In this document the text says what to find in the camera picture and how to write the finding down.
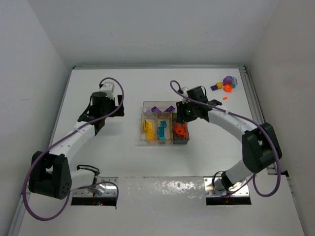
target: toy block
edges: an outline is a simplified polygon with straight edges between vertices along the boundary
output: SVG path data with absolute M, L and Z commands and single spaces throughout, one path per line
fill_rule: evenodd
M 232 88 L 235 88 L 237 86 L 237 79 L 235 77 L 232 77 Z
M 231 85 L 232 84 L 232 76 L 226 76 L 223 79 L 223 85 Z
M 152 107 L 151 111 L 152 112 L 161 112 L 161 110 L 159 108 L 157 108 L 156 106 Z
M 158 139 L 161 139 L 161 138 L 165 138 L 165 134 L 164 134 L 164 127 L 160 126 L 158 128 Z
M 173 112 L 175 111 L 175 107 L 170 106 L 169 108 L 167 108 L 164 112 Z
M 161 122 L 160 122 L 160 125 L 162 126 L 162 127 L 167 127 L 167 123 L 166 123 L 166 121 L 165 120 L 162 120 Z
M 216 85 L 213 85 L 213 86 L 211 86 L 210 88 L 211 88 L 211 90 L 212 90 L 212 91 L 216 91 L 216 90 L 218 90 L 218 88 L 217 88 L 217 86 L 216 86 Z
M 146 135 L 147 140 L 153 140 L 154 139 L 154 129 L 149 129 Z
M 223 84 L 221 82 L 216 83 L 216 86 L 218 89 L 221 89 L 223 87 Z
M 152 129 L 152 128 L 153 128 L 153 121 L 143 119 L 142 121 L 143 131 L 148 132 L 149 129 Z
M 147 120 L 147 126 L 149 127 L 149 129 L 153 129 L 153 121 Z

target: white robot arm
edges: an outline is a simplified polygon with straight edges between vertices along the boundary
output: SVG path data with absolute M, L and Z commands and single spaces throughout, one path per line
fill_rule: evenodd
M 217 100 L 208 101 L 201 86 L 192 89 L 185 87 L 180 89 L 179 92 L 194 101 L 227 111 L 221 102 Z M 178 113 L 177 122 L 190 122 L 197 118 L 202 118 L 220 126 L 242 143 L 242 160 L 230 169 L 223 171 L 221 178 L 214 183 L 214 187 L 217 190 L 225 189 L 228 191 L 236 183 L 252 174 L 257 174 L 275 162 L 275 156 L 269 143 L 253 123 L 232 116 L 228 112 L 224 113 L 222 110 L 211 109 L 208 106 L 189 102 L 185 98 L 182 102 L 177 102 L 176 106 Z M 282 152 L 273 127 L 268 123 L 262 124 L 261 127 L 272 140 L 278 156 L 281 158 Z
M 118 103 L 121 101 L 122 96 L 118 95 Z M 92 124 L 89 122 L 101 118 L 117 108 L 114 99 L 114 83 L 100 85 L 99 91 L 92 93 L 88 107 L 80 115 L 69 134 L 74 130 L 78 132 L 52 148 L 36 164 L 30 175 L 29 190 L 33 193 L 63 199 L 71 190 L 94 184 L 99 174 L 97 168 L 79 165 L 76 171 L 70 171 L 69 164 L 83 144 L 98 134 L 105 125 L 105 119 Z M 116 116 L 124 116 L 123 106 L 111 117 Z M 38 151 L 33 155 L 32 163 L 41 153 Z

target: purple block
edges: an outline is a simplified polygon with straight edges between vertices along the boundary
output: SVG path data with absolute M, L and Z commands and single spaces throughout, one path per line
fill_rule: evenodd
M 231 85 L 232 84 L 232 76 L 226 76 L 223 79 L 223 85 Z
M 218 87 L 217 87 L 216 85 L 213 85 L 213 86 L 211 86 L 210 88 L 211 88 L 212 91 L 218 90 Z
M 170 106 L 169 108 L 167 108 L 164 112 L 173 112 L 175 111 L 175 107 Z
M 152 112 L 161 112 L 161 110 L 159 108 L 157 108 L 156 106 L 152 107 L 151 111 Z

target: purple cable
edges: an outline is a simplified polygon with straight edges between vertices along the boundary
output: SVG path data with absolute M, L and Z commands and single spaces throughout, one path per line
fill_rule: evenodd
M 176 94 L 180 95 L 182 98 L 187 99 L 187 100 L 190 101 L 190 102 L 193 102 L 193 103 L 196 103 L 196 104 L 199 104 L 199 105 L 202 105 L 202 106 L 207 106 L 207 107 L 210 107 L 210 108 L 212 108 L 212 109 L 216 109 L 216 110 L 221 111 L 221 112 L 224 112 L 224 113 L 226 112 L 225 109 L 222 109 L 222 108 L 219 108 L 219 107 L 216 107 L 216 106 L 212 106 L 212 105 L 209 105 L 209 104 L 205 104 L 205 103 L 202 103 L 202 102 L 199 102 L 199 101 L 195 101 L 195 100 L 193 100 L 193 99 L 191 99 L 191 98 L 189 98 L 189 97 L 186 97 L 186 96 L 182 95 L 181 93 L 179 93 L 179 92 L 176 91 L 176 89 L 175 89 L 175 88 L 173 87 L 173 85 L 172 85 L 173 83 L 176 83 L 176 84 L 178 85 L 179 89 L 181 89 L 180 84 L 179 84 L 176 80 L 172 80 L 172 81 L 169 82 L 169 84 L 170 84 L 172 90 L 173 90 Z M 249 119 L 249 118 L 247 118 L 247 117 L 238 115 L 238 114 L 236 114 L 236 113 L 233 113 L 233 112 L 228 112 L 228 113 L 229 113 L 230 115 L 234 116 L 234 117 L 238 117 L 238 118 L 244 119 L 244 120 L 246 120 L 246 121 L 248 121 L 248 122 L 254 124 L 255 126 L 257 126 L 257 128 L 259 129 L 259 131 L 265 136 L 266 140 L 268 141 L 268 143 L 269 143 L 269 145 L 270 145 L 270 147 L 271 147 L 271 149 L 272 149 L 272 152 L 273 152 L 274 155 L 275 155 L 275 160 L 276 160 L 276 165 L 277 165 L 277 183 L 276 183 L 275 188 L 274 188 L 270 193 L 268 193 L 268 194 L 262 194 L 262 193 L 260 193 L 259 190 L 258 190 L 258 188 L 257 188 L 256 181 L 255 181 L 256 174 L 253 174 L 253 176 L 246 182 L 246 184 L 252 179 L 254 189 L 255 189 L 255 191 L 257 192 L 258 195 L 260 195 L 260 196 L 262 196 L 262 197 L 270 197 L 270 196 L 274 195 L 274 194 L 277 192 L 277 190 L 279 189 L 280 182 L 281 182 L 281 166 L 280 166 L 280 160 L 279 160 L 279 156 L 278 156 L 278 153 L 277 153 L 277 150 L 276 150 L 274 144 L 272 143 L 272 141 L 271 141 L 271 139 L 269 138 L 268 134 L 267 134 L 266 131 L 261 127 L 260 124 L 258 124 L 257 122 L 255 122 L 255 121 L 253 121 L 253 120 L 251 120 L 251 119 Z
M 65 137 L 63 137 L 63 138 L 60 139 L 59 141 L 57 141 L 57 142 L 55 142 L 54 144 L 52 144 L 50 147 L 48 147 L 45 151 L 43 151 L 43 152 L 36 158 L 36 160 L 33 162 L 33 164 L 31 165 L 31 167 L 30 167 L 30 169 L 29 169 L 29 171 L 27 172 L 27 174 L 26 174 L 26 176 L 25 176 L 24 183 L 23 183 L 23 189 L 22 189 L 23 203 L 24 203 L 24 206 L 25 206 L 26 210 L 28 211 L 28 213 L 29 213 L 32 217 L 34 217 L 35 219 L 37 219 L 37 220 L 49 221 L 49 220 L 53 220 L 53 219 L 55 219 L 56 217 L 58 217 L 58 216 L 62 213 L 62 211 L 64 210 L 64 208 L 66 207 L 66 205 L 67 205 L 67 203 L 68 203 L 68 201 L 69 201 L 69 198 L 70 198 L 70 194 L 68 194 L 67 199 L 66 199 L 66 201 L 65 201 L 65 203 L 64 203 L 64 206 L 61 208 L 61 210 L 60 210 L 56 215 L 51 216 L 51 217 L 48 217 L 48 218 L 44 218 L 44 217 L 40 217 L 40 216 L 36 215 L 36 214 L 32 211 L 32 209 L 30 208 L 30 205 L 29 205 L 29 203 L 28 203 L 28 201 L 27 201 L 27 196 L 26 196 L 26 190 L 27 190 L 28 180 L 29 180 L 30 175 L 31 175 L 31 173 L 32 173 L 32 171 L 33 171 L 33 169 L 34 169 L 34 167 L 36 166 L 36 164 L 43 158 L 43 156 L 44 156 L 46 153 L 49 152 L 50 149 L 54 148 L 55 146 L 57 146 L 57 145 L 59 145 L 60 143 L 62 143 L 64 140 L 66 140 L 66 139 L 68 139 L 69 137 L 71 137 L 72 135 L 74 135 L 76 132 L 78 132 L 78 130 L 82 129 L 83 127 L 87 126 L 88 124 L 93 124 L 93 123 L 95 123 L 95 122 L 97 122 L 97 121 L 99 121 L 99 120 L 101 120 L 101 119 L 105 119 L 105 118 L 111 116 L 111 115 L 114 114 L 116 111 L 118 111 L 118 109 L 121 108 L 121 106 L 123 105 L 123 101 L 124 101 L 124 98 L 125 98 L 125 93 L 124 93 L 124 89 L 123 89 L 122 85 L 121 85 L 116 79 L 110 78 L 110 77 L 107 77 L 107 78 L 102 79 L 99 83 L 101 84 L 101 83 L 102 83 L 103 81 L 105 81 L 105 80 L 113 80 L 113 81 L 115 81 L 115 82 L 119 85 L 120 89 L 122 90 L 122 100 L 121 100 L 120 104 L 118 105 L 118 107 L 117 107 L 114 111 L 112 111 L 111 113 L 109 113 L 109 114 L 107 114 L 107 115 L 105 115 L 105 116 L 103 116 L 103 117 L 100 117 L 100 118 L 91 120 L 91 121 L 89 121 L 89 122 L 87 122 L 87 123 L 81 125 L 77 130 L 74 130 L 74 131 L 71 132 L 70 134 L 66 135 Z

